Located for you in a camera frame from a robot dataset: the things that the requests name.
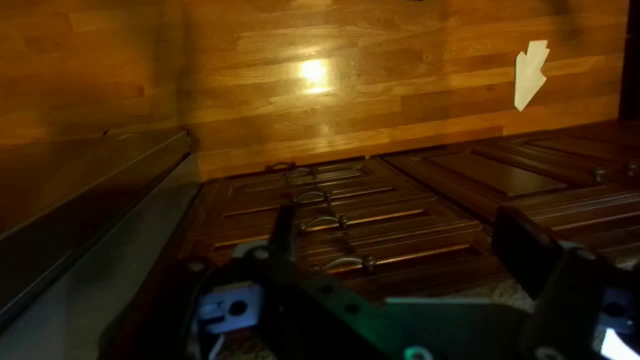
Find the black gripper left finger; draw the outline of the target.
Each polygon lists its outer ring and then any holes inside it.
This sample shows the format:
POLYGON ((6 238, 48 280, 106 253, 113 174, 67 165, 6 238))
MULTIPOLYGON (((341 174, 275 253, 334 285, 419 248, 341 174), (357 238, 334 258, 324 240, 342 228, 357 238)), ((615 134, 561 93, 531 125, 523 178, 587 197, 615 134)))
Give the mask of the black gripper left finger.
POLYGON ((269 248, 290 262, 299 259, 299 221, 295 203, 284 203, 278 208, 269 248))

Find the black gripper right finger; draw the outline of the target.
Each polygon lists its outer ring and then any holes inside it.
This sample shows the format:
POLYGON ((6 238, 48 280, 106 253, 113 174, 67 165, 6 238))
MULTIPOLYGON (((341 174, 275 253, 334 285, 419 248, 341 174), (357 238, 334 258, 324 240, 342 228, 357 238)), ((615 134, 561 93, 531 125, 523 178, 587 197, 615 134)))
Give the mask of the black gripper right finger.
POLYGON ((561 290, 566 249, 518 208, 499 208, 492 251, 531 298, 551 298, 561 290))

